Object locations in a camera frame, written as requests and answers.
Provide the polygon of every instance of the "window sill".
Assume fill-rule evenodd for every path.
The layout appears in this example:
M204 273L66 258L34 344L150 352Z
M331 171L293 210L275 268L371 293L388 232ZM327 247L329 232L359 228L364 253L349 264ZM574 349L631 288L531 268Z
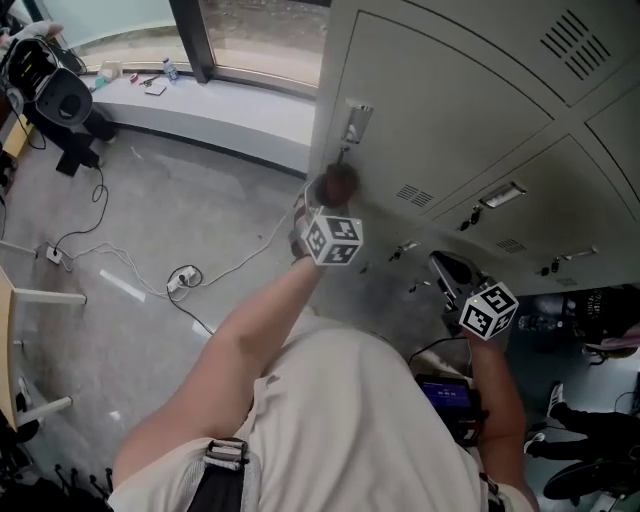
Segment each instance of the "window sill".
M140 76L128 75L98 89L94 102L113 121L221 146L279 166L306 173L315 103L274 91L228 82L201 85L181 77L161 96L145 94ZM94 77L86 76L87 84Z

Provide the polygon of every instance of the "window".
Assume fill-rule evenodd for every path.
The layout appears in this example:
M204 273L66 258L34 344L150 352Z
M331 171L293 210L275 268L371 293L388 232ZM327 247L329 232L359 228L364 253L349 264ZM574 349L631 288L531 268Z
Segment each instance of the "window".
M216 65L317 87L328 7L291 0L199 1Z
M43 0L50 18L64 25L65 43L87 66L105 60L188 63L169 0Z
M169 57L201 83L222 79L314 97L331 0L23 0L65 27L90 71L161 70Z

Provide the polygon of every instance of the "shoulder strap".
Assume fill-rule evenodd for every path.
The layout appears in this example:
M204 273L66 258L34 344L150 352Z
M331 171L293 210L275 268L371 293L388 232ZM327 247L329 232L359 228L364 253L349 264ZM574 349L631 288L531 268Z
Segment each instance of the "shoulder strap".
M504 503L498 495L498 484L491 480L486 473L480 473L480 480L487 484L489 490L489 512L505 512Z
M206 468L188 512L240 512L247 443L214 439L204 457Z

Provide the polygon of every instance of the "bottle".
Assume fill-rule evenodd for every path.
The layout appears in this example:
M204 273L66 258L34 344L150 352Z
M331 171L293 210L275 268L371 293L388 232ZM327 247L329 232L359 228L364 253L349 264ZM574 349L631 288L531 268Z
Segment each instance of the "bottle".
M551 332L562 325L562 320L548 315L524 315L518 319L518 328L528 332Z
M173 65L173 62L169 60L169 57L165 57L162 60L162 69L164 70L164 74L167 75L167 78L172 84L178 81L178 70Z

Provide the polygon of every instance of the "locker vent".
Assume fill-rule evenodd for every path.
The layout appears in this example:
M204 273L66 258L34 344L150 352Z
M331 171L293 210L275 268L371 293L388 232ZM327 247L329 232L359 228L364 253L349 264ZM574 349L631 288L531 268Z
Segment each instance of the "locker vent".
M540 42L580 80L611 57L598 37L570 10L556 21Z
M507 240L498 242L496 245L500 247L500 249L504 249L505 251L511 254L527 250L527 248L524 245L522 245L520 242L517 242L513 238L508 238Z
M572 277L561 277L560 279L556 279L556 281L562 286L575 286L578 284Z
M405 185L396 194L396 197L404 199L405 201L411 201L412 204L423 208L429 201L433 199L433 196L423 192L422 190L412 187L411 185Z

